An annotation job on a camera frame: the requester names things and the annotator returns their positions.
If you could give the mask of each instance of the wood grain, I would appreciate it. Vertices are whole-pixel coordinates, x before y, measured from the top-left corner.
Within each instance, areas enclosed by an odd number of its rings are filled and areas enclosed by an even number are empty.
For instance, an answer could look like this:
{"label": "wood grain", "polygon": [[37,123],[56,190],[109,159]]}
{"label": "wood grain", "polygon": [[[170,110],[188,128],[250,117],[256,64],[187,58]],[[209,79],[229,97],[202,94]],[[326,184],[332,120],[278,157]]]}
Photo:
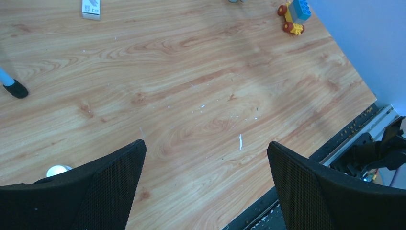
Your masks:
{"label": "wood grain", "polygon": [[[2,0],[0,185],[32,183],[142,138],[127,229],[220,229],[273,187],[265,149],[310,156],[375,101],[316,15],[289,36],[282,0]],[[239,135],[243,146],[239,151]]]}

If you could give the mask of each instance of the small carton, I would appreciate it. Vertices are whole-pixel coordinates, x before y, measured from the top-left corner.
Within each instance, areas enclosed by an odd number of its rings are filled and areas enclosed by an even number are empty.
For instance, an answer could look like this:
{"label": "small carton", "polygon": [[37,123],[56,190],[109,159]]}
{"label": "small carton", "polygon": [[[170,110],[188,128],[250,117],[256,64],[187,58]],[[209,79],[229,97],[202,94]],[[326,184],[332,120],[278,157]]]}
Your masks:
{"label": "small carton", "polygon": [[101,0],[82,0],[83,18],[100,20],[100,1]]}

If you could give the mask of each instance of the black tip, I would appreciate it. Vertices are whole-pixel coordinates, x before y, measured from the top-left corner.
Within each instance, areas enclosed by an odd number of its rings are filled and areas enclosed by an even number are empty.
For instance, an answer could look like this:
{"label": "black tip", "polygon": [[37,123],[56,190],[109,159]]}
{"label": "black tip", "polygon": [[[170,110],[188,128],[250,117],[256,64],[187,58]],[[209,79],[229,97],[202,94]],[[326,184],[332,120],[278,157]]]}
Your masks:
{"label": "black tip", "polygon": [[7,89],[7,91],[16,98],[21,99],[21,98],[28,96],[27,88],[25,88],[23,85],[21,85],[21,83],[19,83],[17,80],[14,79],[14,81],[15,82],[13,85],[10,85],[10,86],[3,85],[4,88]]}

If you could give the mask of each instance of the red wheel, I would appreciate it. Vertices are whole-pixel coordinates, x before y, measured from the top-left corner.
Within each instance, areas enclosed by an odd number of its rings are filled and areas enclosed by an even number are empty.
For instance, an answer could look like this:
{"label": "red wheel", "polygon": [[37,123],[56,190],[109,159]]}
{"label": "red wheel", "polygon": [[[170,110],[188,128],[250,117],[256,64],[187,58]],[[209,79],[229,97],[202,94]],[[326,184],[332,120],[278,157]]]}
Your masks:
{"label": "red wheel", "polygon": [[293,23],[290,22],[285,22],[282,27],[283,31],[290,33],[291,30],[293,29]]}
{"label": "red wheel", "polygon": [[286,14],[287,11],[288,11],[288,7],[285,6],[285,5],[282,5],[282,6],[280,6],[279,9],[278,9],[278,15],[279,15],[279,16],[283,16],[283,15]]}

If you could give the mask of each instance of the white round object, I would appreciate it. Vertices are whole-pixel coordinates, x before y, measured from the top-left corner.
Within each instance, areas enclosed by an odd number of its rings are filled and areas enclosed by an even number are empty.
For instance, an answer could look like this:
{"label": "white round object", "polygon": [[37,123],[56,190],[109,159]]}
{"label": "white round object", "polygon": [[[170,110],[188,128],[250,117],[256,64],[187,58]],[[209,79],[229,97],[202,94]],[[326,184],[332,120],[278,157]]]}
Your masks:
{"label": "white round object", "polygon": [[55,166],[52,166],[50,169],[48,169],[48,171],[46,172],[46,176],[47,177],[55,176],[55,175],[64,173],[71,169],[72,169],[71,167],[66,166],[66,165],[55,165]]}

